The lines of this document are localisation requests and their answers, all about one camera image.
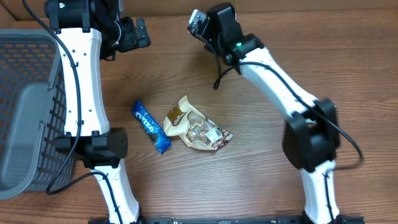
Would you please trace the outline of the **blue Oreo cookie pack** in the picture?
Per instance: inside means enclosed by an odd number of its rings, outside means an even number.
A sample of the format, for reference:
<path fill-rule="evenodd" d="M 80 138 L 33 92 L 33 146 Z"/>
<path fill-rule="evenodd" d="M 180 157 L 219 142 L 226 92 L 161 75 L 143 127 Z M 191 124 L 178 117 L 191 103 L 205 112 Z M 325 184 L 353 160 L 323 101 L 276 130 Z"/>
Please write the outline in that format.
<path fill-rule="evenodd" d="M 157 151 L 164 154 L 172 142 L 157 121 L 146 110 L 141 101 L 136 101 L 131 109 L 133 116 L 142 124 Z"/>

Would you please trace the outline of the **beige nut snack bag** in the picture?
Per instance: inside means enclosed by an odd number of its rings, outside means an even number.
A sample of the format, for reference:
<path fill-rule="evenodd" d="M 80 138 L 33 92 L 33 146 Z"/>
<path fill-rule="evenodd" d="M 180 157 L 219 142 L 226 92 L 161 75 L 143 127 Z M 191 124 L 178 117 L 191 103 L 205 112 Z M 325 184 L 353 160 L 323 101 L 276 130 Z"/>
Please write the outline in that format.
<path fill-rule="evenodd" d="M 233 134 L 199 112 L 183 96 L 164 119 L 167 136 L 178 136 L 188 146 L 203 151 L 217 151 L 225 147 Z"/>

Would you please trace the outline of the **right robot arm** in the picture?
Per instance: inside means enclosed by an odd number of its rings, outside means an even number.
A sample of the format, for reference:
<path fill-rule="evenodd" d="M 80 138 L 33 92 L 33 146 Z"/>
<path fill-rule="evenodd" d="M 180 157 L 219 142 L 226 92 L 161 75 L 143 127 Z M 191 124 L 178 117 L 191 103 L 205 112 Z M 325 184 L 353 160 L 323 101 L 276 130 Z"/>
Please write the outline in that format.
<path fill-rule="evenodd" d="M 319 100 L 301 88 L 260 39 L 245 35 L 229 2 L 206 12 L 194 11 L 189 31 L 205 43 L 218 63 L 255 84 L 279 111 L 285 122 L 282 149 L 303 182 L 303 221 L 336 223 L 341 215 L 335 201 L 333 171 L 341 130 L 333 102 Z"/>

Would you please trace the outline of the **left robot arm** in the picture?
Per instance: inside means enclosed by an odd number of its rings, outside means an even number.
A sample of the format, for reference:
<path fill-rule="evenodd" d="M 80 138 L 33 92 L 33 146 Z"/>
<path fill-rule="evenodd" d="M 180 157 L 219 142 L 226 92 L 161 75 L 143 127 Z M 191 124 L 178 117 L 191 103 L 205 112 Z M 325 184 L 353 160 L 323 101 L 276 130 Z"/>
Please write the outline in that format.
<path fill-rule="evenodd" d="M 126 173 L 127 132 L 112 128 L 101 89 L 100 61 L 151 44 L 143 18 L 121 17 L 121 1 L 45 2 L 61 54 L 66 94 L 64 134 L 57 152 L 83 162 L 106 201 L 107 223 L 139 223 L 141 209 Z"/>

